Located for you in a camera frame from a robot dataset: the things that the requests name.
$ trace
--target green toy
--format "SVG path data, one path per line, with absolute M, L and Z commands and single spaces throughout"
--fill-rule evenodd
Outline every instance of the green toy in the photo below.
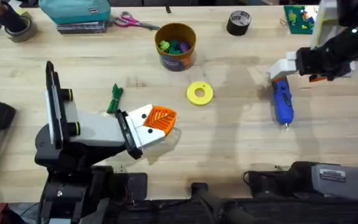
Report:
M 168 54 L 181 54 L 181 51 L 170 48 Z
M 110 101 L 109 107 L 107 108 L 106 113 L 113 114 L 118 110 L 119 99 L 124 93 L 123 88 L 118 88 L 117 84 L 114 84 L 111 90 L 112 99 Z
M 165 41 L 165 40 L 161 40 L 161 41 L 160 41 L 160 49 L 161 49 L 162 51 L 164 51 L 164 52 L 169 51 L 169 46 L 170 46 L 170 44 L 169 44 L 168 41 Z
M 171 49 L 175 49 L 175 50 L 178 48 L 178 44 L 179 44 L 179 42 L 177 40 L 171 40 L 169 42 L 169 45 L 171 46 Z

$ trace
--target cup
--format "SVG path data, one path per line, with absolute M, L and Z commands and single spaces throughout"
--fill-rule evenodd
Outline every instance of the cup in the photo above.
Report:
M 159 45 L 161 40 L 177 40 L 179 42 L 185 41 L 190 48 L 182 54 L 168 54 L 160 49 Z M 160 54 L 160 61 L 165 68 L 171 71 L 179 72 L 191 65 L 191 56 L 196 46 L 196 34 L 188 25 L 182 23 L 166 24 L 157 31 L 154 41 L 157 52 Z

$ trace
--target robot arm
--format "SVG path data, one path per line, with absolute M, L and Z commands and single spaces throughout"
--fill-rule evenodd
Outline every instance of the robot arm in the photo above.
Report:
M 144 147 L 162 140 L 173 128 L 176 112 L 146 105 L 113 116 L 78 111 L 71 89 L 60 88 L 58 73 L 47 62 L 48 124 L 35 139 L 35 162 L 47 168 L 39 223 L 102 223 L 109 200 L 143 200 L 147 174 L 117 174 L 94 166 L 127 151 L 139 159 Z
M 321 1 L 319 13 L 326 12 L 324 7 L 327 7 L 327 2 L 329 0 Z M 346 28 L 319 47 L 302 47 L 296 53 L 287 53 L 286 59 L 280 59 L 271 67 L 271 79 L 299 71 L 300 75 L 311 75 L 311 82 L 322 79 L 332 81 L 356 69 L 354 61 L 358 60 L 358 1 L 337 0 L 334 8 L 337 10 L 339 25 Z M 313 32 L 320 32 L 320 27 L 315 26 Z

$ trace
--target teal container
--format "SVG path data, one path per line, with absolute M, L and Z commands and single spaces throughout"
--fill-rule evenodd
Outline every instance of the teal container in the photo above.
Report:
M 39 7 L 56 24 L 108 21 L 107 0 L 39 0 Z

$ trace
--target wooden table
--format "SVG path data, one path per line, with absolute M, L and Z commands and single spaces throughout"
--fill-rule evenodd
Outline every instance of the wooden table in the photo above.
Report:
M 230 12 L 252 16 L 248 33 L 226 32 Z M 310 35 L 282 27 L 282 6 L 115 8 L 156 25 L 184 22 L 197 34 L 196 62 L 169 72 L 158 59 L 155 31 L 112 27 L 107 34 L 60 35 L 40 9 L 29 9 L 40 33 L 15 44 L 0 33 L 0 101 L 17 109 L 0 156 L 0 202 L 36 202 L 47 178 L 34 163 L 34 139 L 47 122 L 45 64 L 51 60 L 78 109 L 103 114 L 114 83 L 125 89 L 120 107 L 163 105 L 178 113 L 175 129 L 135 161 L 121 153 L 101 164 L 119 172 L 146 172 L 149 198 L 184 198 L 189 185 L 205 181 L 225 197 L 248 197 L 245 170 L 272 170 L 293 162 L 320 161 L 358 166 L 358 75 L 309 83 L 289 77 L 295 120 L 289 131 L 275 124 L 267 70 L 286 51 L 307 46 Z M 214 98 L 206 106 L 185 97 L 193 81 L 206 81 Z

